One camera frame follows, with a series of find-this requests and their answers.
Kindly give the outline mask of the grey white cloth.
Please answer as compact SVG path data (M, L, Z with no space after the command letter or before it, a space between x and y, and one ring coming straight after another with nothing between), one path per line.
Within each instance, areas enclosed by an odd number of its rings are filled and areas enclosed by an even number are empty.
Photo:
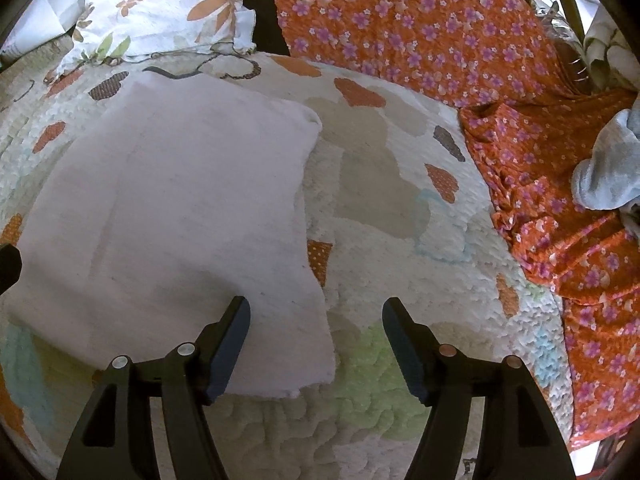
M572 175L574 201L589 210L620 214L639 239L639 100L618 112L600 131L591 156Z

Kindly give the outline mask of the quilted patchwork bedspread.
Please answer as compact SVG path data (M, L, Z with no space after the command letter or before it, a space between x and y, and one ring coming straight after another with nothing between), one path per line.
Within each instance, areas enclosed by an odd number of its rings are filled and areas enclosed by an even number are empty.
M568 442L574 399L561 301L526 281L492 226L455 110L381 79L263 53L90 65L49 89L43 78L69 46L51 41L1 75L1 244L17 242L53 165L144 68L301 102L323 122L304 196L310 261L319 278L326 272L335 378L288 399L232 394L206 408L232 479L404 478L428 409L408 393L384 336L389 296L467 356L520 356ZM1 303L1 428L47 479L96 372L8 318Z

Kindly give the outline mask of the white floral embroidered shirt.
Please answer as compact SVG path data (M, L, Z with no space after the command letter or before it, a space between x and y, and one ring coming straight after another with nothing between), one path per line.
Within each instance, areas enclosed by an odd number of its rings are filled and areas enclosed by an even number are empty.
M242 296L250 329L230 392L280 398L329 382L302 191L321 128L303 104L212 76L127 77L44 182L6 307L102 366L164 356Z

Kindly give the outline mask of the white floral pillow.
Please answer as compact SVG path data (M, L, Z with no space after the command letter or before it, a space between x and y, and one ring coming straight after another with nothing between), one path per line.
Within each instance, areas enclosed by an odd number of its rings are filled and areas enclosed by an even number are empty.
M139 63L175 52L250 53L255 24L243 0L82 0L73 47L52 79L84 64Z

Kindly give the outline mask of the orange floral fabric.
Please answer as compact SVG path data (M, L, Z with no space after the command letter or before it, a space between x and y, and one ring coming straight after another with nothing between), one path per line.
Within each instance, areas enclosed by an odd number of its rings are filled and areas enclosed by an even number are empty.
M492 222L534 283L563 301L570 443L639 415L639 245L616 212L570 190L625 89L580 91L525 0L274 0L292 55L359 70L457 107Z

